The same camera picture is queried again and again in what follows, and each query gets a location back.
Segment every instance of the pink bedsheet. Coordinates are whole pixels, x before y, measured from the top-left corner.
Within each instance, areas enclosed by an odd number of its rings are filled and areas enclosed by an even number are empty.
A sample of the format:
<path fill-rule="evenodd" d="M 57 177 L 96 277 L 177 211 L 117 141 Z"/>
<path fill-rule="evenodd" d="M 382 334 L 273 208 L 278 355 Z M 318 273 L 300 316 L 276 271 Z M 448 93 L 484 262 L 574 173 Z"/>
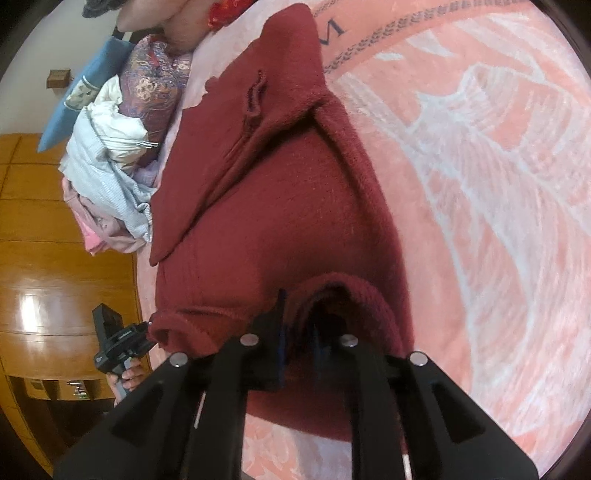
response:
<path fill-rule="evenodd" d="M 259 0 L 205 39 L 182 107 L 292 3 Z M 542 474 L 591 409 L 591 81 L 529 2 L 308 3 L 327 82 L 401 237 L 416 347 Z M 155 308 L 148 249 L 144 319 Z M 265 480 L 350 478 L 349 445 L 249 417 L 243 467 Z"/>

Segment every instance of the wooden floor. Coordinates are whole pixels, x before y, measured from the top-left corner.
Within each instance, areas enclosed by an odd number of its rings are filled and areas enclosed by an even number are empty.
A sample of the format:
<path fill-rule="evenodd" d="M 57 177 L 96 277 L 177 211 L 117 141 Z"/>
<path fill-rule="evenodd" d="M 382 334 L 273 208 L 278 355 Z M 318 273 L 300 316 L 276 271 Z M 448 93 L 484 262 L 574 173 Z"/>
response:
<path fill-rule="evenodd" d="M 37 143 L 37 135 L 0 137 L 0 405 L 49 471 L 51 455 L 21 411 L 16 383 L 104 382 L 92 361 L 98 351 L 92 309 L 105 303 L 126 324 L 139 315 L 132 255 L 92 257 L 84 250 L 62 199 L 63 146 L 37 154 Z M 99 384 L 95 390 L 111 396 Z"/>

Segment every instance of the red knit fabric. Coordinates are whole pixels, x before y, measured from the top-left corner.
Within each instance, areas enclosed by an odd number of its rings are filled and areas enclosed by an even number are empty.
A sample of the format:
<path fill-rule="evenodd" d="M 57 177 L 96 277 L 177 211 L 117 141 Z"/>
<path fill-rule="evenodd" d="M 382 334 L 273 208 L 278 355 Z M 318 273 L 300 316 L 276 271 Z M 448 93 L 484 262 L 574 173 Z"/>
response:
<path fill-rule="evenodd" d="M 360 338 L 408 353 L 397 235 L 371 162 L 324 82 L 309 8 L 271 17 L 206 89 L 183 112 L 152 199 L 151 262 L 160 264 L 152 337 L 169 352 L 214 353 L 286 288 L 293 334 L 322 301 Z M 306 368 L 298 359 L 290 388 L 252 394 L 249 411 L 346 438 L 342 403 L 313 392 Z"/>

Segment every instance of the pillow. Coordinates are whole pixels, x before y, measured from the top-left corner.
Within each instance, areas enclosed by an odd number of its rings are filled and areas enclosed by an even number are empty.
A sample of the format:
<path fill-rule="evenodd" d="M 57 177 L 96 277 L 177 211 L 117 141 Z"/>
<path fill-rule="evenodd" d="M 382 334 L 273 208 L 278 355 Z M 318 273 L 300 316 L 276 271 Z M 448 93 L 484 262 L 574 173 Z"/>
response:
<path fill-rule="evenodd" d="M 148 131 L 148 141 L 159 145 L 189 79 L 191 54 L 170 57 L 162 35 L 140 40 L 121 72 L 123 102 L 119 113 L 141 119 Z M 145 167 L 158 155 L 158 148 L 148 150 L 138 161 Z"/>
<path fill-rule="evenodd" d="M 117 17 L 117 30 L 135 32 L 157 27 L 185 3 L 187 0 L 127 0 Z"/>
<path fill-rule="evenodd" d="M 96 57 L 70 85 L 53 112 L 39 142 L 38 152 L 54 147 L 72 134 L 82 107 L 93 102 L 105 82 L 119 73 L 133 48 L 132 43 L 109 37 Z"/>

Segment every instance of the person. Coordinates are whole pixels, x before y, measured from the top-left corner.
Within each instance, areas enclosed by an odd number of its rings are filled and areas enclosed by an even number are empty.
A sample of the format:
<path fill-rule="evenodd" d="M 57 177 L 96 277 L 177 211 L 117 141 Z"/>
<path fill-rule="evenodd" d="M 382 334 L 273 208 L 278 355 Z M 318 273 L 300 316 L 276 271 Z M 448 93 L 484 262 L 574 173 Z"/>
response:
<path fill-rule="evenodd" d="M 121 400 L 120 393 L 117 391 L 117 387 L 115 386 L 117 380 L 119 379 L 115 374 L 107 374 L 107 383 L 111 388 L 112 392 L 115 395 L 115 404 L 113 406 L 117 406 Z M 136 388 L 138 388 L 139 384 L 142 383 L 147 377 L 147 372 L 142 366 L 141 362 L 137 358 L 131 359 L 130 367 L 123 372 L 123 388 L 126 388 L 133 392 Z"/>

